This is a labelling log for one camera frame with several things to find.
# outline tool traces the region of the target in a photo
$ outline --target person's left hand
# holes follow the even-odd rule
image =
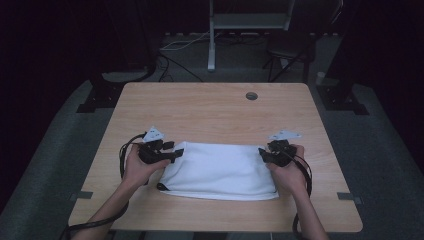
[[[170,160],[162,160],[153,164],[146,164],[138,156],[139,148],[139,144],[132,144],[122,178],[123,183],[136,188],[144,185],[149,180],[150,175],[156,170],[162,169],[171,163]]]

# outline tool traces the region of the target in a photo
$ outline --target table hole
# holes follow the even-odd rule
[[[248,92],[246,93],[246,98],[253,101],[258,99],[258,94],[254,93],[254,92]]]

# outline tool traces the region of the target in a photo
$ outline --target dark background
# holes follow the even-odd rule
[[[111,8],[117,2],[129,11],[123,20],[119,18],[122,13]],[[56,112],[88,76],[151,64],[165,32],[206,32],[209,28],[209,1],[139,0],[135,7],[134,2],[0,2],[1,209]],[[259,1],[260,5],[243,1],[242,6],[233,2],[217,0],[217,11],[285,7],[276,0]],[[423,170],[424,3],[345,0],[345,5],[334,29],[343,40],[329,76],[372,87]],[[121,20],[137,21],[140,13],[144,25],[114,27]],[[139,41],[131,42],[131,33]],[[99,38],[104,46],[92,44],[100,43]],[[129,56],[128,50],[139,54]]]

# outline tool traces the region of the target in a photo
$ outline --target chair leg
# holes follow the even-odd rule
[[[270,72],[268,77],[268,82],[275,82],[275,80],[277,80],[277,78],[280,77],[281,74],[285,73],[287,69],[289,69],[289,67],[293,65],[294,62],[295,62],[294,60],[290,60],[289,63],[279,73],[277,73],[277,75],[275,75],[272,79],[270,79],[271,78],[271,72]]]
[[[303,83],[308,84],[308,77],[309,77],[309,62],[304,62],[303,74],[302,74]]]
[[[268,66],[268,64],[270,64],[272,61],[274,61],[273,60],[274,59],[274,57],[271,57],[263,66],[262,66],[262,69],[265,69],[267,66]]]
[[[271,63],[271,66],[269,68],[269,73],[268,73],[268,82],[271,82],[271,74],[272,74],[272,68],[274,67],[274,59],[275,57],[271,57],[271,60],[269,60],[266,65],[268,65],[269,63]]]

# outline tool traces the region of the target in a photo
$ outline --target finger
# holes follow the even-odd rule
[[[294,157],[295,158],[295,160],[296,161],[298,161],[300,164],[302,164],[302,166],[306,169],[306,170],[308,170],[308,168],[309,168],[309,166],[308,166],[308,163],[306,163],[306,161],[303,159],[303,158],[300,158],[300,157]]]
[[[277,170],[277,168],[278,168],[278,166],[277,166],[277,165],[275,165],[274,163],[267,163],[267,164],[266,164],[266,167],[267,167],[269,170],[271,170],[271,171],[275,171],[275,170]]]
[[[297,145],[297,144],[291,144],[293,147],[296,148],[296,154],[304,154],[305,153],[305,147],[302,145]]]
[[[131,144],[131,150],[128,155],[136,155],[138,156],[138,150],[140,149],[140,145],[138,143]]]
[[[152,168],[154,171],[159,170],[161,168],[165,168],[171,163],[171,160],[161,160],[159,162],[155,162],[153,164],[150,164],[149,167]]]

